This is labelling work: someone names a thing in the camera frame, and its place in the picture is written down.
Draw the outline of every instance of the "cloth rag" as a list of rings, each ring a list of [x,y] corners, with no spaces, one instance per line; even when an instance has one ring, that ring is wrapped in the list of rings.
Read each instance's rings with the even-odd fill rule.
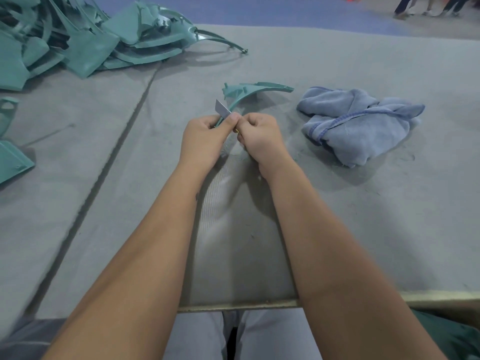
[[[395,147],[419,124],[424,109],[397,97],[379,101],[364,90],[325,87],[309,88],[297,105],[300,112],[314,115],[302,132],[350,168]]]

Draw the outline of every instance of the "forearm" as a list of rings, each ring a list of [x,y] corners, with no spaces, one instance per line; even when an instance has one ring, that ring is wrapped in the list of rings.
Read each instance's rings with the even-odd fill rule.
[[[161,358],[180,300],[202,181],[177,167],[45,359]]]
[[[444,359],[290,158],[268,178],[300,302],[325,360]]]

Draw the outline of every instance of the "right hand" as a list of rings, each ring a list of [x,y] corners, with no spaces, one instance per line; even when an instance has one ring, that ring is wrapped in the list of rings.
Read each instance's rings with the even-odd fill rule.
[[[261,175],[269,180],[291,159],[275,118],[269,114],[249,113],[237,122],[238,141],[258,162]]]

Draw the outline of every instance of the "left hand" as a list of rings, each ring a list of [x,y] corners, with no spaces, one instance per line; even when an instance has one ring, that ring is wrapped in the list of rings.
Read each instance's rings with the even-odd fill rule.
[[[179,165],[198,172],[204,179],[217,162],[222,146],[237,125],[241,115],[231,113],[218,127],[217,114],[190,120],[183,132]]]

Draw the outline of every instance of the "gray pants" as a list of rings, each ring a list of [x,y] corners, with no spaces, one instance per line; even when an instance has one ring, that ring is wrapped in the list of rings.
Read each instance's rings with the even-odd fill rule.
[[[35,320],[0,343],[1,360],[39,360],[65,320]],[[236,360],[321,360],[303,309],[178,314],[164,360],[226,360],[238,325]]]

